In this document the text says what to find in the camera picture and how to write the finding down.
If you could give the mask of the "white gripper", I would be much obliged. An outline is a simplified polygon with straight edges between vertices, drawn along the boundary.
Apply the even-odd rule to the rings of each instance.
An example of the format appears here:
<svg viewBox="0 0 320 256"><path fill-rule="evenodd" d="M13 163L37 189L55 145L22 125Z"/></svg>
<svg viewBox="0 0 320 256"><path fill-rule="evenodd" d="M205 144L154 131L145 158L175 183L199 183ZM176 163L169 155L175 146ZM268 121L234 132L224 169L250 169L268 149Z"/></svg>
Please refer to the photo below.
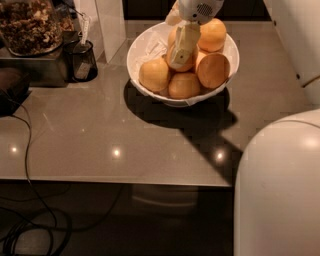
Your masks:
<svg viewBox="0 0 320 256"><path fill-rule="evenodd" d="M211 21L220 11L224 0L176 0L165 18L165 23L176 29L175 41L169 56L169 66L183 67L192 57L200 38L200 25Z"/></svg>

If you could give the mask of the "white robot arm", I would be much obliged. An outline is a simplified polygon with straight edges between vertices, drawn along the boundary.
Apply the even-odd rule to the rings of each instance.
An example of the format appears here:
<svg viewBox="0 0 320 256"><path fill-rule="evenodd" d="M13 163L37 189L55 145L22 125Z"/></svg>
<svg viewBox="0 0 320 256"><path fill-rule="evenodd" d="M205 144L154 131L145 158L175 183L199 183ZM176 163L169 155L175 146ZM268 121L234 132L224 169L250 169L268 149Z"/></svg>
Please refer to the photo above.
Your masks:
<svg viewBox="0 0 320 256"><path fill-rule="evenodd" d="M311 111L247 145L234 189L233 256L320 256L320 0L263 0Z"/></svg>

